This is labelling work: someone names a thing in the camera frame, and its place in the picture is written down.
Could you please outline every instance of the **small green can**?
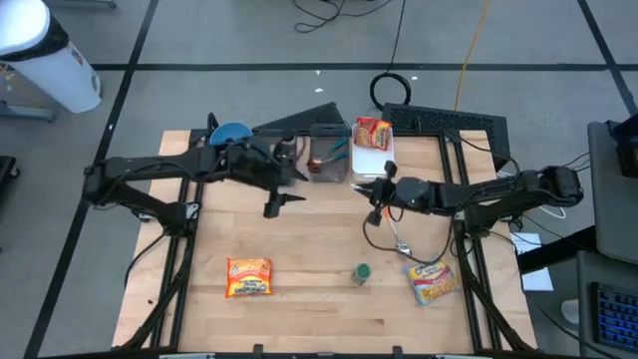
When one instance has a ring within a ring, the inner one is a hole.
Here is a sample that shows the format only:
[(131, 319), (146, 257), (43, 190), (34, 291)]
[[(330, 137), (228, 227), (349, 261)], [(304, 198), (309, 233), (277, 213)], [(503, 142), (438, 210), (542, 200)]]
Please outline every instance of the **small green can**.
[(372, 274), (372, 269), (370, 265), (366, 263), (357, 264), (357, 267), (352, 272), (352, 281), (359, 285), (363, 285), (363, 283), (370, 278)]

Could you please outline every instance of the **snack bag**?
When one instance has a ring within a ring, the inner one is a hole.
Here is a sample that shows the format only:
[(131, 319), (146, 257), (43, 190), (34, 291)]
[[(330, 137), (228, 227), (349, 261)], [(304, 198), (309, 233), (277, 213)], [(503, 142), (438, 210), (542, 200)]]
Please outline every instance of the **snack bag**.
[(228, 261), (226, 298), (245, 294), (272, 294), (270, 259), (226, 258), (226, 260)]
[(357, 119), (355, 145), (372, 149), (387, 150), (392, 125), (373, 118)]
[(409, 266), (405, 270), (417, 294), (419, 305), (427, 305), (434, 299), (461, 288), (455, 274), (443, 259), (431, 265)]

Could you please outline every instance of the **white trash can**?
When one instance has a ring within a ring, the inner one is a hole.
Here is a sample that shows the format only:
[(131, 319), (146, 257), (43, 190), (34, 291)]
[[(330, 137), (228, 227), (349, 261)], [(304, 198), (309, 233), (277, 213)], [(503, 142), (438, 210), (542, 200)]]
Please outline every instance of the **white trash can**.
[(74, 114), (100, 101), (100, 77), (42, 0), (0, 0), (0, 61)]

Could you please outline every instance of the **wooden table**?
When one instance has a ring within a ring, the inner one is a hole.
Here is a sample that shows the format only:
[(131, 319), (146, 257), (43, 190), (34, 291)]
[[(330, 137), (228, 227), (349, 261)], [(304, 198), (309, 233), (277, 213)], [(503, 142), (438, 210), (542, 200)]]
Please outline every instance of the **wooden table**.
[[(165, 132), (159, 154), (182, 153), (188, 135)], [(462, 136), (488, 147), (484, 132), (462, 132)], [(436, 139), (396, 138), (395, 151), (399, 177), (444, 181)], [(495, 177), (489, 154), (466, 144), (464, 153), (471, 182)], [(450, 154), (454, 168), (452, 146)], [(179, 183), (180, 179), (154, 180), (150, 193), (174, 201)], [(366, 242), (361, 226), (371, 207), (348, 182), (301, 182), (287, 191), (308, 200), (288, 203), (277, 218), (264, 219), (266, 192), (232, 181), (204, 188), (180, 351), (250, 352), (260, 343), (266, 352), (390, 353), (393, 345), (401, 345), (406, 353), (473, 352), (463, 292), (418, 306), (403, 272), (412, 263)], [(427, 259), (443, 249), (449, 223), (448, 217), (406, 211), (398, 231), (414, 255)], [(386, 224), (369, 228), (373, 241), (394, 246)], [(493, 230), (509, 236), (505, 224)], [(142, 224), (136, 252), (159, 233), (157, 223)], [(129, 339), (153, 308), (151, 303), (157, 302), (167, 243), (133, 269), (114, 345)], [(496, 306), (521, 338), (535, 346), (511, 243), (497, 236), (482, 243)], [(225, 299), (226, 257), (272, 259), (274, 295)], [(459, 275), (457, 260), (449, 253), (445, 259)], [(350, 275), (362, 262), (369, 263), (373, 272), (359, 286)], [(489, 347), (484, 311), (476, 303), (483, 346)], [(172, 315), (171, 307), (163, 343), (168, 341)]]

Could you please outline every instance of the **white paper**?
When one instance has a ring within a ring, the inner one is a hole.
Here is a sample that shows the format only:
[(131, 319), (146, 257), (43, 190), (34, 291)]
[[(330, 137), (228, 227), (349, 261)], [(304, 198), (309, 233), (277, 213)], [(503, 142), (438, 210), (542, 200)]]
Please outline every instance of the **white paper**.
[[(540, 244), (540, 237), (537, 233), (517, 233), (512, 234), (511, 239), (516, 246), (516, 254), (523, 254), (527, 251), (536, 249)], [(549, 277), (549, 270), (545, 267), (534, 272), (524, 274), (522, 276), (522, 288), (529, 291), (553, 291), (554, 286), (551, 284), (551, 278)]]

